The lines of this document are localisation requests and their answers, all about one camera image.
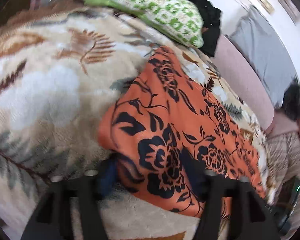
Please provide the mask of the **orange black floral garment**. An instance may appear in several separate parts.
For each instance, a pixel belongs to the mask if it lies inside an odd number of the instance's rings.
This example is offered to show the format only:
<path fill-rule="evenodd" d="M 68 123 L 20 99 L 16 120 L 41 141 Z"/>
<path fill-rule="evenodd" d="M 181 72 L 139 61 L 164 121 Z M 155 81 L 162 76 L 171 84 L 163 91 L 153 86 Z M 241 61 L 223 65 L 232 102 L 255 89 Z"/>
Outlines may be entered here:
<path fill-rule="evenodd" d="M 171 212 L 198 217 L 204 209 L 182 154 L 225 178 L 248 177 L 265 197 L 257 149 L 215 96 L 183 72 L 166 46 L 154 52 L 103 116 L 98 142 L 118 153 L 119 178 L 129 192 Z"/>

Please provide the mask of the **black device with green light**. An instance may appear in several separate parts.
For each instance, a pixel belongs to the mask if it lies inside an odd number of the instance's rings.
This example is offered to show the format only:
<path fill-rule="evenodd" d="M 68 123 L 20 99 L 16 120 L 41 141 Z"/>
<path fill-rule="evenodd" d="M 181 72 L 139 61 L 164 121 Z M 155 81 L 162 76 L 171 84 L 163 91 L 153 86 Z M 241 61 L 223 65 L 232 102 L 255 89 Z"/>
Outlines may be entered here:
<path fill-rule="evenodd" d="M 298 202 L 300 178 L 293 176 L 282 185 L 276 205 L 273 206 L 273 217 L 280 236 L 285 236 L 291 228 L 288 221 Z"/>

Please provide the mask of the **striped beige cushion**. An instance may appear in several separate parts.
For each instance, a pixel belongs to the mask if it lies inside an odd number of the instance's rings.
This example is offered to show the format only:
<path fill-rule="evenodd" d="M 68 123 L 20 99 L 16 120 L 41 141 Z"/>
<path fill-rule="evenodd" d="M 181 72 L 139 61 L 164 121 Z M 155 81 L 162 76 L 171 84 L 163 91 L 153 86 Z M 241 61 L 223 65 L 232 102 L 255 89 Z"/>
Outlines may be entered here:
<path fill-rule="evenodd" d="M 288 132 L 268 139 L 270 159 L 276 180 L 275 201 L 283 184 L 293 176 L 300 178 L 300 136 L 298 132 Z M 300 211 L 300 193 L 296 209 Z"/>

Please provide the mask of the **dark furry item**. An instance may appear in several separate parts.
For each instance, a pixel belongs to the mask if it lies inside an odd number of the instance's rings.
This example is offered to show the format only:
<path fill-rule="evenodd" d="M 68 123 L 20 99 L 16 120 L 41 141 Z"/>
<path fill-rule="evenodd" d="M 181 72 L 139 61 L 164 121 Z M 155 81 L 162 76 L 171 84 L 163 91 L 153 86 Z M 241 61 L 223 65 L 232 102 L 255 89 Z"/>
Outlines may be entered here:
<path fill-rule="evenodd" d="M 300 119 L 300 85 L 292 83 L 285 91 L 282 110 L 291 120 Z"/>

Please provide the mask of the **beige leaf-pattern fleece blanket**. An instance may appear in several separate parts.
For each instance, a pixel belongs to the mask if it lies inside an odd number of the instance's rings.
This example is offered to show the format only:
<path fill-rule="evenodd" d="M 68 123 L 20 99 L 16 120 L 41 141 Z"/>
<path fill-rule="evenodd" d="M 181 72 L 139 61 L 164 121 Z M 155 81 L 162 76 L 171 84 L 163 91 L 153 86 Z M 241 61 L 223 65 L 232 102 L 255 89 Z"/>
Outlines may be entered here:
<path fill-rule="evenodd" d="M 24 11 L 0 28 L 0 227 L 20 239 L 52 178 L 94 170 L 109 151 L 96 130 L 159 46 L 171 47 L 183 73 L 209 89 L 243 138 L 258 150 L 266 200 L 275 178 L 251 107 L 198 49 L 178 45 L 124 12 L 65 1 Z"/>

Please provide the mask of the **grey pillow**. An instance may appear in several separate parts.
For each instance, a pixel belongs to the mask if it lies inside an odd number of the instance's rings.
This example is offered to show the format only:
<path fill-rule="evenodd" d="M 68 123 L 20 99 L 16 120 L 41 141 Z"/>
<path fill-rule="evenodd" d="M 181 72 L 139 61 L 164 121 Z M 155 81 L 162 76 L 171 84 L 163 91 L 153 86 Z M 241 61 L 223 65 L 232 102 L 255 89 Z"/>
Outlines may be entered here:
<path fill-rule="evenodd" d="M 259 10 L 251 5 L 229 36 L 257 74 L 275 108 L 281 108 L 285 91 L 297 77 L 281 39 Z"/>

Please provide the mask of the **black cloth behind pillow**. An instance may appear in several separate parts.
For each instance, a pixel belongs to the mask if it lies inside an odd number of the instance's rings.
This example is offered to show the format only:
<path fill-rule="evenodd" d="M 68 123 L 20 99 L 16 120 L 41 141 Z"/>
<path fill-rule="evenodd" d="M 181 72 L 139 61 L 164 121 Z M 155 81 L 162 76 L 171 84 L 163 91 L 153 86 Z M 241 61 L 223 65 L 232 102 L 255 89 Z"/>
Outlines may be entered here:
<path fill-rule="evenodd" d="M 215 8 L 208 0 L 189 0 L 197 6 L 203 19 L 202 37 L 204 44 L 199 48 L 209 57 L 215 56 L 217 42 L 221 34 L 221 11 Z"/>

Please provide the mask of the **green white patterned pillow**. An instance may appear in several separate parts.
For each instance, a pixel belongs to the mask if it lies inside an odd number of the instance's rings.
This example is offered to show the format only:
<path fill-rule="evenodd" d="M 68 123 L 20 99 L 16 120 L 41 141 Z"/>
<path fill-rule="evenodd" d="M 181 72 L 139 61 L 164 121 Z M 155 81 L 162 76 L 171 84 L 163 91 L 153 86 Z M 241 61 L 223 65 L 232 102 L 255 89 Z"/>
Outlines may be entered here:
<path fill-rule="evenodd" d="M 87 5 L 119 9 L 187 47 L 200 48 L 203 19 L 189 0 L 84 0 Z"/>

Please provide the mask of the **brass wall switch plate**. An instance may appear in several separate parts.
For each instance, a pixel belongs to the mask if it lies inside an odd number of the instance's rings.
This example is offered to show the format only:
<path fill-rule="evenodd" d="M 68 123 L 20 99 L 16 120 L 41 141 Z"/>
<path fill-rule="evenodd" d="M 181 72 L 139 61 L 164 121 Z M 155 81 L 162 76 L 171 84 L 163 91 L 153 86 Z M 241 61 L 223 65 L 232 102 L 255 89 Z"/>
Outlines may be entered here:
<path fill-rule="evenodd" d="M 262 7 L 264 8 L 264 10 L 268 13 L 268 14 L 273 14 L 273 12 L 275 11 L 274 7 L 269 3 L 268 0 L 257 0 L 260 5 L 262 5 Z"/>

